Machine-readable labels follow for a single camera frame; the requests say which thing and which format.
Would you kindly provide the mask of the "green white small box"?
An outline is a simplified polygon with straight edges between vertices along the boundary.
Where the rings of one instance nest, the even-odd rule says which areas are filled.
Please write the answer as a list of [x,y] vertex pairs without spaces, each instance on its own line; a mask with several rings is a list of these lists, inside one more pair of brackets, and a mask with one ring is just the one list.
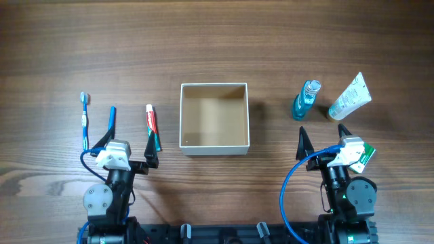
[[361,157],[356,163],[349,165],[348,168],[356,174],[362,174],[366,168],[366,165],[375,155],[375,153],[376,149],[373,146],[369,145],[368,143],[364,143],[364,152],[361,154]]

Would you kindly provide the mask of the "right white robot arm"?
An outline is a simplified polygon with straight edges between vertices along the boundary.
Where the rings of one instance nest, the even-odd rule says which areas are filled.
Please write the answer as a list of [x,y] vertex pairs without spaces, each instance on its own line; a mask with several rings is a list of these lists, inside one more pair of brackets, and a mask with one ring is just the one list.
[[370,221],[376,203],[376,184],[362,176],[351,177],[349,167],[365,152],[364,141],[343,124],[338,125],[340,141],[319,152],[313,148],[305,128],[299,130],[296,160],[306,160],[307,171],[320,171],[330,206],[309,229],[299,230],[308,243],[375,244],[379,242],[376,224]]

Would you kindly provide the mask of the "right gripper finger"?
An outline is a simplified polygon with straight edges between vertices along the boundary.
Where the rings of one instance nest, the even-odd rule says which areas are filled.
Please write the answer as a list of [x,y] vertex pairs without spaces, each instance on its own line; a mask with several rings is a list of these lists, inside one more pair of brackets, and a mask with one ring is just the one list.
[[296,151],[296,160],[303,160],[307,156],[313,154],[315,152],[315,149],[313,148],[313,145],[311,144],[311,141],[309,139],[309,136],[303,126],[299,129],[299,141],[298,141],[298,148]]
[[344,136],[351,136],[352,133],[342,123],[339,123],[338,124],[338,135],[340,138],[342,138]]

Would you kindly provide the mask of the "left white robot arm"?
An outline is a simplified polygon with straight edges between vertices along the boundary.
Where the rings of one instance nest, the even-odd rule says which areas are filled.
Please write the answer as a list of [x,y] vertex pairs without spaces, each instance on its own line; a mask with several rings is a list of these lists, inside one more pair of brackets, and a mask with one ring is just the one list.
[[130,144],[113,137],[114,129],[91,149],[80,155],[82,166],[102,182],[89,187],[83,196],[87,222],[77,235],[78,243],[150,243],[146,231],[137,218],[130,217],[130,197],[135,197],[135,175],[147,175],[157,169],[156,135],[152,131],[144,152],[145,161],[130,159]]

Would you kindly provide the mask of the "blue mouthwash bottle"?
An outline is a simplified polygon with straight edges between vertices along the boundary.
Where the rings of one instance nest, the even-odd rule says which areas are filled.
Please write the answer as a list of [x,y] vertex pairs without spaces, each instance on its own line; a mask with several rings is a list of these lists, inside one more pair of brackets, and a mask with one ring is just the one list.
[[321,83],[318,80],[308,80],[304,83],[292,105],[292,117],[294,120],[301,121],[304,119],[307,112],[314,105],[320,89]]

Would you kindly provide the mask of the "white lotion tube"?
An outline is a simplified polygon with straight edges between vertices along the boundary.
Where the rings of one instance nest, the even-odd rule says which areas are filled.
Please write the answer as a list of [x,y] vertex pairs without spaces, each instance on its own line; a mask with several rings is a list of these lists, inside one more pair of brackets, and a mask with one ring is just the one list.
[[352,80],[328,110],[328,117],[341,121],[349,114],[372,100],[362,72]]

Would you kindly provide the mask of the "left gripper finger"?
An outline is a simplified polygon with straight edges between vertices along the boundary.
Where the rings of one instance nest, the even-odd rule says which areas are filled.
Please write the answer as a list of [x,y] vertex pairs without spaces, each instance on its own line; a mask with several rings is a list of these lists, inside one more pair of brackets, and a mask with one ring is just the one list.
[[147,163],[158,163],[158,156],[157,156],[157,147],[155,142],[155,132],[152,131],[149,134],[148,142],[146,145],[146,149],[144,152],[144,157],[146,158]]
[[91,156],[97,157],[99,152],[96,152],[97,148],[104,148],[115,137],[115,129],[110,128],[106,134],[92,147]]

